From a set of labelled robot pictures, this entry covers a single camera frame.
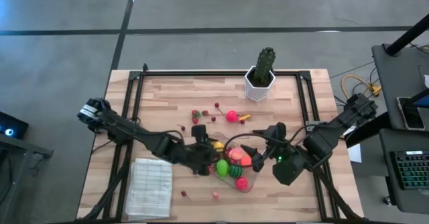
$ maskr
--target gray floor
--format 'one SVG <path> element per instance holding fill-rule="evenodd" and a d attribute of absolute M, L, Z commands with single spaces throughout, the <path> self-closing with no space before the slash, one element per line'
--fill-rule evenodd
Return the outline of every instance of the gray floor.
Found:
<path fill-rule="evenodd" d="M 121 27 L 127 0 L 0 0 L 1 30 L 99 30 Z M 135 0 L 130 29 L 169 27 L 337 27 L 413 25 L 428 0 Z M 372 61 L 371 46 L 403 32 L 202 34 L 127 36 L 119 69 L 248 68 L 261 48 L 277 52 L 276 68 L 327 68 L 331 76 Z M 14 223 L 74 219 L 94 135 L 76 114 L 105 92 L 117 36 L 0 36 L 0 111 L 30 124 L 26 139 L 55 149 L 40 173 L 28 173 Z M 429 34 L 415 43 L 429 42 Z M 350 72 L 368 79 L 373 64 Z M 334 93 L 345 99 L 340 82 Z M 346 83 L 350 94 L 356 84 Z M 385 111 L 383 96 L 374 98 Z M 427 223 L 427 215 L 399 212 L 387 194 L 376 139 L 366 164 L 353 164 L 365 216 Z"/>

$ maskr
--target wooden tabletop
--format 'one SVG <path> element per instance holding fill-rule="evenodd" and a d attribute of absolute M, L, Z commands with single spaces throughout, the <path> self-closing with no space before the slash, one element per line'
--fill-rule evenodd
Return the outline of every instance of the wooden tabletop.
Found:
<path fill-rule="evenodd" d="M 320 119 L 330 121 L 338 113 L 328 71 L 320 69 L 310 70 L 310 72 Z M 118 113 L 122 111 L 128 74 L 128 70 L 114 70 L 109 80 L 105 98 Z M 305 82 L 303 83 L 307 109 L 312 119 L 308 92 Z M 131 95 L 131 107 L 136 88 L 135 85 Z M 252 116 L 244 125 L 227 123 L 222 114 L 215 109 L 216 102 L 221 105 L 220 108 L 224 112 L 235 110 L 240 114 L 250 113 Z M 190 136 L 193 109 L 208 110 L 217 118 L 215 122 L 212 122 L 210 117 L 200 119 L 200 123 L 206 124 L 209 135 L 220 132 L 231 137 L 253 129 L 265 129 L 268 125 L 275 125 L 281 121 L 287 127 L 286 138 L 290 138 L 299 127 L 303 126 L 296 78 L 293 76 L 277 76 L 268 98 L 259 103 L 246 99 L 242 76 L 147 76 L 144 78 L 139 110 L 142 127 L 150 131 L 165 131 L 180 130 L 177 124 L 184 125 L 186 143 L 194 143 L 195 139 Z M 301 133 L 296 140 L 303 136 L 304 133 Z M 94 148 L 106 141 L 105 135 L 97 136 Z M 257 138 L 236 141 L 238 144 L 241 142 L 260 150 L 264 149 L 265 145 L 264 141 Z M 106 190 L 114 149 L 115 144 L 109 144 L 92 155 L 77 217 L 85 216 Z M 143 144 L 135 142 L 131 161 L 135 158 L 154 157 Z M 354 212 L 363 216 L 349 155 L 343 141 L 340 141 L 338 147 L 334 149 L 329 162 L 336 189 Z M 271 160 L 265 162 L 253 189 L 248 193 L 235 190 L 215 176 L 194 176 L 189 169 L 181 165 L 173 165 L 170 217 L 158 219 L 158 221 L 319 221 L 312 174 L 305 170 L 292 185 L 286 186 L 274 178 L 271 173 L 272 164 Z M 188 193 L 191 201 L 182 197 L 180 194 L 182 190 Z M 220 199 L 217 201 L 212 197 L 214 191 L 220 194 Z M 112 206 L 113 215 L 117 193 Z M 330 213 L 326 189 L 324 189 L 324 199 L 326 210 Z"/>

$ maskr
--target white hexagonal pot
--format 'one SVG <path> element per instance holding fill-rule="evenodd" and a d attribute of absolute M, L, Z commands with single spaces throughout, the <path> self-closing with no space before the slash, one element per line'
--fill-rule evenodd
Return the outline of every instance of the white hexagonal pot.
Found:
<path fill-rule="evenodd" d="M 254 87 L 250 80 L 247 78 L 247 76 L 250 74 L 250 72 L 252 72 L 253 70 L 255 70 L 256 66 L 252 66 L 246 73 L 246 75 L 244 76 L 244 81 L 245 81 L 245 94 L 246 97 L 253 100 L 253 101 L 260 101 L 264 98 L 266 98 L 268 96 L 268 92 L 269 89 L 271 88 L 271 86 L 274 84 L 274 80 L 275 80 L 275 76 L 274 74 L 270 71 L 269 73 L 271 74 L 271 83 L 269 84 L 268 87 Z"/>

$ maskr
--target folded cloth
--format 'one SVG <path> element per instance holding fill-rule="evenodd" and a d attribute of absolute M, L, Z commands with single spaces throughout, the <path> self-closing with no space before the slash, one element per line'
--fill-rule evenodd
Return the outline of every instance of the folded cloth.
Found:
<path fill-rule="evenodd" d="M 163 160 L 137 158 L 131 165 L 125 212 L 129 221 L 170 216 L 172 165 Z"/>

